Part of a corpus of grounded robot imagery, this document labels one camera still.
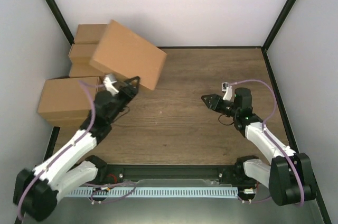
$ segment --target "grey floor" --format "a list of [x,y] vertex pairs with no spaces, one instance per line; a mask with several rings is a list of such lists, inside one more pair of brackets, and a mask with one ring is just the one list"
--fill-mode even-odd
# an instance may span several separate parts
[[[268,194],[262,186],[257,198]],[[38,223],[26,217],[24,224]],[[64,198],[42,224],[52,223],[323,223],[316,202],[302,208],[272,201],[241,204],[236,199],[125,199],[92,206],[88,199]]]

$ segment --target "black cable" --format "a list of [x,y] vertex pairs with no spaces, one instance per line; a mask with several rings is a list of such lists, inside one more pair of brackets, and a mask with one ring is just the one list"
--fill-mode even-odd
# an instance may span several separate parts
[[14,224],[21,224],[21,223],[22,223],[22,221],[21,221],[21,220],[19,220],[19,218],[18,218],[18,217],[16,217]]
[[231,124],[222,123],[221,120],[220,120],[221,116],[224,116],[224,114],[222,114],[218,117],[218,122],[220,122],[222,125],[226,125],[226,126],[233,125],[233,122]]
[[237,112],[240,110],[240,108],[236,109],[236,112],[234,113],[234,120],[237,122]]
[[115,118],[115,120],[112,123],[115,123],[117,120],[119,120],[120,118],[122,118],[123,116],[127,115],[130,112],[130,108],[128,106],[126,106],[127,111],[124,112],[122,115],[118,116],[117,118]]

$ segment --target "wooden tabletop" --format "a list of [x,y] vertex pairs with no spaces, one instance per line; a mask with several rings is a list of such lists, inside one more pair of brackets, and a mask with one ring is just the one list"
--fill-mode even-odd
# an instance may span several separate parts
[[[155,91],[141,92],[130,113],[113,124],[110,134],[86,156],[111,164],[233,164],[246,155],[263,157],[233,126],[218,122],[201,95],[219,94],[221,83],[260,79],[270,84],[260,49],[164,49],[168,54]],[[262,119],[273,109],[268,88],[246,83],[253,111]],[[231,118],[222,117],[224,123]],[[268,127],[282,142],[287,138],[279,111]],[[61,128],[60,149],[77,128]]]

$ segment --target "cardboard box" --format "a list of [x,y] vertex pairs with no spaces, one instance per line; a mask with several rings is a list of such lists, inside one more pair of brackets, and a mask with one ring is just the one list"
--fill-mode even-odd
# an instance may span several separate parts
[[73,64],[72,67],[70,68],[69,72],[70,78],[92,77],[92,76],[104,77],[105,74],[88,64]]
[[69,59],[73,64],[89,64],[97,44],[73,44],[69,51]]
[[140,84],[154,90],[165,58],[165,52],[118,22],[111,21],[90,65],[104,73],[113,72],[120,80],[140,76]]
[[106,24],[80,24],[74,38],[74,43],[98,44],[106,27]]
[[[47,80],[37,112],[53,126],[79,126],[87,118],[90,104],[79,80],[91,85],[101,84],[99,77]],[[97,88],[88,88],[95,98]]]

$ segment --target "black metal frame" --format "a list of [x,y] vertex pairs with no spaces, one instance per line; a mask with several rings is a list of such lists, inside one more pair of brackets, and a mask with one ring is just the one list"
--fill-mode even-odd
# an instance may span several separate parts
[[[61,11],[59,10],[55,0],[46,0],[46,2],[49,5],[49,7],[50,7],[53,15],[55,16],[57,22],[59,23],[62,31],[64,32],[67,40],[69,41],[70,44],[72,44],[74,37],[73,37],[70,29],[68,28],[67,23],[65,22],[62,14],[61,14]],[[264,61],[265,61],[265,64],[266,64],[266,68],[267,68],[267,71],[268,71],[268,74],[269,74],[269,77],[270,77],[270,81],[271,81],[273,90],[275,92],[275,96],[276,96],[276,99],[277,99],[280,115],[281,115],[281,118],[282,118],[282,121],[283,121],[283,125],[284,125],[284,128],[285,128],[287,138],[289,140],[289,144],[295,151],[298,152],[298,147],[297,147],[297,144],[296,144],[296,141],[295,141],[295,138],[294,138],[291,126],[290,126],[290,122],[288,120],[288,117],[287,117],[287,114],[286,114],[286,111],[285,111],[285,107],[283,105],[283,101],[281,99],[281,96],[280,96],[280,93],[279,93],[279,90],[278,90],[277,82],[276,82],[276,79],[274,77],[273,70],[271,68],[269,58],[268,58],[268,55],[267,55],[267,50],[271,46],[273,40],[275,39],[279,29],[281,28],[282,24],[284,23],[287,15],[289,14],[289,12],[292,9],[295,2],[296,2],[296,0],[287,0],[286,1],[281,13],[279,14],[273,28],[271,29],[271,31],[270,31],[270,33],[269,33],[269,35],[268,35],[268,37],[267,37],[267,39],[266,39],[266,41],[265,41],[265,43],[262,47],[261,46],[220,46],[220,47],[208,47],[208,46],[191,47],[191,46],[186,46],[186,47],[161,47],[161,48],[166,48],[166,49],[172,49],[172,48],[181,48],[181,49],[182,48],[183,49],[184,48],[187,48],[187,49],[188,48],[200,48],[200,49],[260,48],[261,51],[262,51],[262,54],[263,54],[263,58],[264,58]],[[46,154],[45,154],[45,158],[44,158],[45,160],[47,158],[49,158],[50,156],[52,156],[52,153],[53,153],[53,150],[54,150],[54,147],[55,147],[55,143],[58,139],[59,130],[60,130],[59,127],[54,127],[54,129],[53,129],[53,132],[52,132],[49,144],[48,144],[48,148],[46,150]],[[138,169],[141,169],[143,171],[146,170],[146,173],[144,173],[143,176],[145,175],[145,176],[148,176],[148,177],[149,176],[160,177],[163,172],[161,172],[158,169],[159,167],[163,167],[165,169],[164,166],[157,166],[157,165],[138,165],[137,166]],[[193,174],[194,178],[203,179],[203,178],[205,178],[205,176],[207,174],[209,174],[209,176],[212,176],[212,177],[214,177],[216,175],[215,174],[215,167],[216,166],[214,166],[214,165],[207,165],[207,166],[192,165],[192,166],[176,166],[176,167],[177,167],[177,169],[175,171],[175,166],[167,166],[167,168],[169,168],[171,170],[171,174],[173,176],[178,176],[178,177],[181,176],[182,178],[186,177],[184,174],[182,174],[182,171],[183,171],[182,168],[184,169],[185,167],[189,167],[189,170],[190,170],[189,172],[191,172],[191,174]],[[134,168],[133,165],[129,165],[129,168],[131,168],[131,170],[133,170],[133,172],[135,171],[135,169],[133,169]],[[317,190],[317,203],[318,203],[318,206],[320,208],[324,222],[328,223],[328,224],[331,223],[319,189]]]
[[238,188],[255,187],[254,179],[243,179],[242,174],[234,176],[235,165],[108,165],[107,173],[123,180],[186,180],[201,179],[218,181],[220,184],[231,184]]

